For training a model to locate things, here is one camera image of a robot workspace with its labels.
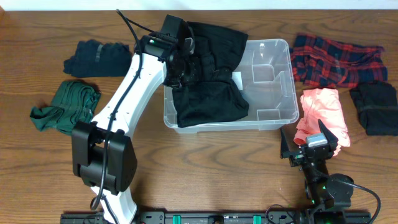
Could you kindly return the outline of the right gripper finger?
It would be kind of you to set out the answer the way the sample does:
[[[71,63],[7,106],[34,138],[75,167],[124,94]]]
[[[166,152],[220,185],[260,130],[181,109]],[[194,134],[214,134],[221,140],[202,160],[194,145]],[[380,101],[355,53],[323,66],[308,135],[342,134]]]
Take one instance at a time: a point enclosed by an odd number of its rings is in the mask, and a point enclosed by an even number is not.
[[[325,126],[321,119],[318,119],[320,132],[325,136],[329,144],[337,144],[338,138]]]
[[[280,128],[280,135],[281,135],[280,156],[289,157],[290,156],[289,145],[285,136],[285,132],[282,128]]]

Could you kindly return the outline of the large black garment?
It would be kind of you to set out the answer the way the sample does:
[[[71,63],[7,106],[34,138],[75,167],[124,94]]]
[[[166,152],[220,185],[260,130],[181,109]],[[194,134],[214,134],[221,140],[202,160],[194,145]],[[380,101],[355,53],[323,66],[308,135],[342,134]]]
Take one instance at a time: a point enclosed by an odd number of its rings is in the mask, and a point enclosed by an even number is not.
[[[188,59],[187,73],[172,89],[177,126],[187,128],[244,118],[249,103],[233,81],[248,35],[227,27],[189,22],[195,50]]]

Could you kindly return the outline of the dark navy garment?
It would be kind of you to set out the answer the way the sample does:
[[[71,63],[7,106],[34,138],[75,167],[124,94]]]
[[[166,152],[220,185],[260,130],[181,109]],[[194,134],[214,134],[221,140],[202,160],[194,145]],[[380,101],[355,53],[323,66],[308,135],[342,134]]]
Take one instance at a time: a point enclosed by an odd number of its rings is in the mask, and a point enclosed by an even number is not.
[[[125,77],[132,61],[128,45],[79,41],[75,54],[63,62],[63,72],[77,78]]]

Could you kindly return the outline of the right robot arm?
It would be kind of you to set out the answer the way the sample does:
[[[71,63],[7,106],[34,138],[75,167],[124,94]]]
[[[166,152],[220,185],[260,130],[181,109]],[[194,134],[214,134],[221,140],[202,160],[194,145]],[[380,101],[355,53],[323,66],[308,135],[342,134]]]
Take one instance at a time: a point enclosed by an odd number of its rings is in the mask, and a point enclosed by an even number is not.
[[[326,161],[331,159],[338,138],[318,120],[320,133],[306,137],[305,143],[294,148],[280,130],[280,157],[288,159],[291,167],[299,167],[304,174],[305,193],[313,207],[295,212],[293,223],[346,223],[344,209],[351,206],[353,179],[344,174],[328,173]]]

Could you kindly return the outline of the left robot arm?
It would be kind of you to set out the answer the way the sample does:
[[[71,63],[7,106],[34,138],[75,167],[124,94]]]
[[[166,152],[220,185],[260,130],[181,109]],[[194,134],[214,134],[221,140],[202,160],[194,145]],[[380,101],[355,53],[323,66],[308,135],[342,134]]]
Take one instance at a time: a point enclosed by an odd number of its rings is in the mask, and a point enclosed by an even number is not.
[[[90,207],[102,205],[106,223],[133,222],[137,205],[129,186],[137,169],[132,145],[137,122],[158,86],[182,86],[194,48],[188,23],[166,16],[160,31],[136,39],[129,71],[108,104],[73,128],[73,173],[96,194]]]

